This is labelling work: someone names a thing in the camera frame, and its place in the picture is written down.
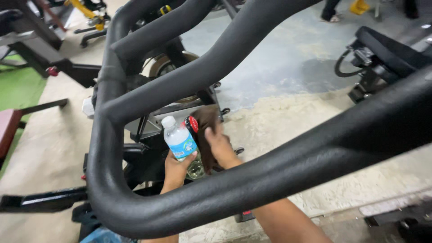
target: concrete floor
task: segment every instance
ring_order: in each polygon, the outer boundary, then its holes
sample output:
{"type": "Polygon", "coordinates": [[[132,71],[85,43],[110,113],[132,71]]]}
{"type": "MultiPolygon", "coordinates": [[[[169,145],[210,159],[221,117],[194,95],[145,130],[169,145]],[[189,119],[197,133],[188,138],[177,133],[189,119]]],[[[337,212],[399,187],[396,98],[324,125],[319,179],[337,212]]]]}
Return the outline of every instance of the concrete floor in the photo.
{"type": "MultiPolygon", "coordinates": [[[[107,0],[110,14],[124,2],[107,0]]],[[[234,147],[246,148],[242,159],[256,158],[353,105],[346,93],[357,79],[336,77],[333,65],[359,26],[370,26],[403,40],[408,30],[428,22],[424,12],[420,12],[422,18],[418,20],[407,20],[398,9],[399,3],[385,4],[383,20],[376,22],[369,13],[349,13],[350,2],[343,0],[338,6],[345,17],[337,24],[319,22],[324,3],[292,16],[222,80],[219,101],[222,107],[232,110],[225,130],[234,147]]],[[[101,64],[105,38],[80,49],[82,35],[72,31],[84,28],[85,19],[75,12],[70,23],[62,55],[76,63],[101,64]]],[[[224,12],[212,13],[182,35],[183,44],[187,50],[202,55],[228,24],[229,17],[224,12]]],[[[92,89],[82,88],[64,74],[48,79],[40,103],[69,98],[70,104],[63,110],[49,109],[31,116],[0,181],[0,195],[85,185],[80,176],[92,121],[80,110],[82,100],[91,94],[92,89]]],[[[290,199],[313,217],[426,190],[432,186],[432,165],[428,159],[431,153],[432,148],[425,146],[290,199]]],[[[70,214],[71,210],[55,214],[1,214],[0,235],[5,242],[76,242],[79,225],[70,221],[70,214]]],[[[257,221],[237,224],[230,217],[184,232],[180,241],[221,242],[261,230],[257,221]]]]}

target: bike seat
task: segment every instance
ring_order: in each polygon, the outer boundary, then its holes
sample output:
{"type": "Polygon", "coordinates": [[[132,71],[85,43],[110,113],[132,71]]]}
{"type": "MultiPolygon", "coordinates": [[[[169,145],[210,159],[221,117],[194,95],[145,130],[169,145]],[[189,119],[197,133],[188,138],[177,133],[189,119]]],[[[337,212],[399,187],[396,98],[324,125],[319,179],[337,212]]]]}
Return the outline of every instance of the bike seat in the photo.
{"type": "Polygon", "coordinates": [[[375,30],[362,26],[356,32],[357,39],[369,48],[391,71],[405,78],[432,63],[429,58],[411,47],[401,44],[375,30]]]}
{"type": "Polygon", "coordinates": [[[22,12],[16,9],[0,11],[0,36],[11,33],[13,28],[10,26],[10,23],[21,17],[22,12]]]}

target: plastic bottle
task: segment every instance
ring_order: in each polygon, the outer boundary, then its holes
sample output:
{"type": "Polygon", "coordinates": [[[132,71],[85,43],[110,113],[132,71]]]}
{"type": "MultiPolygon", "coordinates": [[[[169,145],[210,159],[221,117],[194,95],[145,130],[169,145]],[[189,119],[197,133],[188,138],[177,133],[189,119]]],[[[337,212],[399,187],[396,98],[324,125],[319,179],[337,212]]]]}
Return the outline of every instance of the plastic bottle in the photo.
{"type": "Polygon", "coordinates": [[[177,123],[172,115],[163,118],[162,125],[165,128],[163,132],[165,142],[178,161],[183,161],[186,156],[193,153],[195,150],[198,152],[195,159],[187,168],[187,174],[192,179],[203,177],[205,172],[200,151],[185,125],[177,123]]]}

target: green floor mat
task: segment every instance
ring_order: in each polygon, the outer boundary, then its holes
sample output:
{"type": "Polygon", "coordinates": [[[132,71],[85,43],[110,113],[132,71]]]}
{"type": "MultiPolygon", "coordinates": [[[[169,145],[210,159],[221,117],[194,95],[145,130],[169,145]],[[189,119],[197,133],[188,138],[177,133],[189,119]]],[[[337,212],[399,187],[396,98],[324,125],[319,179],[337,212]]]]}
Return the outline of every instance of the green floor mat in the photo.
{"type": "MultiPolygon", "coordinates": [[[[0,65],[0,70],[0,111],[5,109],[22,109],[38,104],[47,83],[46,79],[43,79],[31,67],[11,69],[10,67],[0,65]]],[[[27,121],[29,116],[23,116],[21,120],[27,121]]],[[[0,179],[6,170],[6,166],[18,144],[22,132],[22,129],[18,129],[15,133],[6,160],[0,170],[0,179]]]]}

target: handlebar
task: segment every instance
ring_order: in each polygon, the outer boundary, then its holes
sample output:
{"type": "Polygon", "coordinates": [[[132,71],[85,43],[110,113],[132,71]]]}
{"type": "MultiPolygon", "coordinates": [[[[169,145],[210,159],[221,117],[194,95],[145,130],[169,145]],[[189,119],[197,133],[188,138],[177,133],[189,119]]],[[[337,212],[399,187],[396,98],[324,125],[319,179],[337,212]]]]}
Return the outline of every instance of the handlebar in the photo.
{"type": "MultiPolygon", "coordinates": [[[[173,235],[268,204],[432,141],[432,82],[425,82],[426,72],[431,71],[428,68],[246,164],[163,195],[141,197],[128,188],[122,172],[125,124],[219,81],[274,27],[319,1],[248,0],[205,55],[129,93],[125,93],[122,68],[127,60],[117,55],[111,44],[122,43],[134,21],[158,1],[131,0],[114,16],[99,73],[86,172],[89,199],[103,225],[135,239],[173,235]]],[[[169,16],[182,11],[180,8],[155,22],[176,25],[166,19],[174,21],[169,16]]],[[[146,27],[140,33],[147,33],[146,27]]],[[[166,38],[170,35],[162,33],[163,27],[152,27],[154,36],[146,40],[149,47],[169,40],[166,38]]]]}

